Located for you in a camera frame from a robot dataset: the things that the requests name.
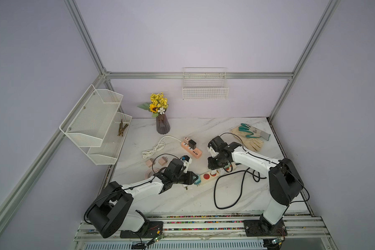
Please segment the cream red power strip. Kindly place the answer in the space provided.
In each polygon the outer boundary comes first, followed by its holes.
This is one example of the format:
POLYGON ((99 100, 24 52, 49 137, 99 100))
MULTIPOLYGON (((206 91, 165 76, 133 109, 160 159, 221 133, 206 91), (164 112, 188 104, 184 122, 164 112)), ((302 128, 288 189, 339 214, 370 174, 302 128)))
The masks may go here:
POLYGON ((206 185, 212 181, 217 180, 218 177, 234 172, 236 169, 236 164, 232 163, 227 167, 205 172, 204 174, 200 175, 200 183, 197 185, 206 185))

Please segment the round pink power socket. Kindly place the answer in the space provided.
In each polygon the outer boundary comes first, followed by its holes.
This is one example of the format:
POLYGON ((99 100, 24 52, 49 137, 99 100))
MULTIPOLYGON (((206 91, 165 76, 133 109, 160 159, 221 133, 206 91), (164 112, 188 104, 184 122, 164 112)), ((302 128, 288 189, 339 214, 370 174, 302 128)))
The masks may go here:
POLYGON ((158 168, 154 168, 154 169, 149 169, 146 174, 145 174, 145 180, 146 181, 149 181, 149 182, 152 182, 154 181, 155 178, 159 177, 162 175, 162 172, 165 170, 166 168, 163 167, 161 169, 158 169, 158 168))

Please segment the teal USB charger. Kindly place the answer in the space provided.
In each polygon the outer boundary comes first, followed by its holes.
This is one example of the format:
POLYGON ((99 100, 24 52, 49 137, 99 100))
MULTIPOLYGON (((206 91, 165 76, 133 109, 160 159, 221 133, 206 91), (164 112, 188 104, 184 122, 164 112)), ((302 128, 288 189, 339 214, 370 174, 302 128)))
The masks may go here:
POLYGON ((199 186, 201 184, 201 177, 198 176, 198 178, 194 181, 194 185, 199 186))

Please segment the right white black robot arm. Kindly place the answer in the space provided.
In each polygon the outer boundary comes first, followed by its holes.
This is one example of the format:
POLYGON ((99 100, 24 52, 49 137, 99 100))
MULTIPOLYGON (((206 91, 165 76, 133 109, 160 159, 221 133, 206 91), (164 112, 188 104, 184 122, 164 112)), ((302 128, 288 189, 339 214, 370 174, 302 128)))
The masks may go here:
POLYGON ((244 165, 259 173, 256 180, 263 177, 269 183, 271 200, 259 219, 244 221, 246 235, 285 236, 283 216, 294 203, 293 200, 305 189, 293 161, 262 156, 245 149, 241 143, 227 144, 220 136, 208 143, 207 150, 211 154, 211 157, 208 157, 208 169, 222 169, 232 163, 244 165))

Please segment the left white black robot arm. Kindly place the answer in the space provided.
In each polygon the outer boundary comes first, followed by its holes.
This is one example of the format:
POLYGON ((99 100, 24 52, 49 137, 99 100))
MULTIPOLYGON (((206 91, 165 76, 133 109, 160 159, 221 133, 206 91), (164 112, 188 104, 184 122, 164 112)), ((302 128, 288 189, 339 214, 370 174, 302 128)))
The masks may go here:
POLYGON ((134 202, 147 197, 160 195, 175 184, 193 185, 199 176, 189 171, 192 159, 188 156, 173 159, 167 167, 154 173, 150 178, 133 184, 120 185, 109 183, 86 209, 83 219, 91 224, 103 238, 108 238, 121 231, 120 236, 126 238, 131 233, 143 237, 153 233, 153 223, 139 210, 132 211, 134 202))

